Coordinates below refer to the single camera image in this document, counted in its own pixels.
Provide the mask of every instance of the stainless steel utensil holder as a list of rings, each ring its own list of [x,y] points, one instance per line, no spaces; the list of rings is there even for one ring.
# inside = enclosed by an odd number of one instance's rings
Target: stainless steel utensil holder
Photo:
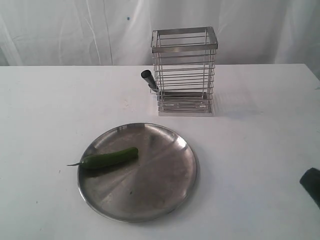
[[[154,30],[151,49],[159,116],[212,116],[214,29]]]

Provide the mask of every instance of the round stainless steel plate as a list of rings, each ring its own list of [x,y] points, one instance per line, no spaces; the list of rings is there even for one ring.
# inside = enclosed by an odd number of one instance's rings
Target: round stainless steel plate
[[[139,157],[99,170],[78,168],[83,199],[99,214],[122,222],[143,222],[176,209],[197,176],[197,159],[174,131],[150,123],[131,123],[99,136],[84,152],[105,154],[137,147]]]

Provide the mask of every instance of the black object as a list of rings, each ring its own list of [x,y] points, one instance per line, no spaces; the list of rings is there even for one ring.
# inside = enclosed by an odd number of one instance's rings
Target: black object
[[[300,184],[320,208],[320,171],[310,168],[300,179]]]
[[[152,89],[152,91],[157,92],[158,88],[157,88],[154,76],[152,76],[151,71],[144,70],[141,73],[141,77],[149,84],[149,87]]]

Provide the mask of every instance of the white curtain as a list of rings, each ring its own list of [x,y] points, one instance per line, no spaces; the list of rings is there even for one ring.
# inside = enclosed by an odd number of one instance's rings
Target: white curtain
[[[217,64],[305,63],[319,0],[0,0],[0,65],[151,65],[151,32],[213,26]]]

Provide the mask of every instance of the white table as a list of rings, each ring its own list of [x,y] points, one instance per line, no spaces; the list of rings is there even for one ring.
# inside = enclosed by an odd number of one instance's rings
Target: white table
[[[218,65],[215,117],[159,117],[144,69],[0,67],[0,239],[320,239],[320,211],[299,184],[320,169],[320,82],[304,64]],[[94,212],[66,167],[133,122],[178,132],[201,167],[189,201],[138,224]]]

